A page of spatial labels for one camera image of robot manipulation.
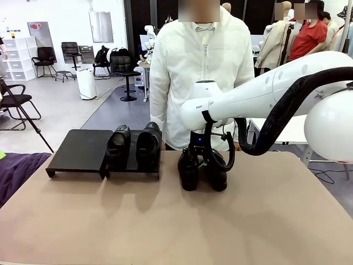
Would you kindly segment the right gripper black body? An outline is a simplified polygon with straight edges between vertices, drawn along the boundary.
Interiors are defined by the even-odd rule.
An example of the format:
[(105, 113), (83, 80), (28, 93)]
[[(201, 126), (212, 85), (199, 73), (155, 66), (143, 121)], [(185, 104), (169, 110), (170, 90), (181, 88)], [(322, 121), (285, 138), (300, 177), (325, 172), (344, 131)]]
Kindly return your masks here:
[(210, 132), (190, 132), (189, 151), (192, 155), (210, 155), (211, 150)]

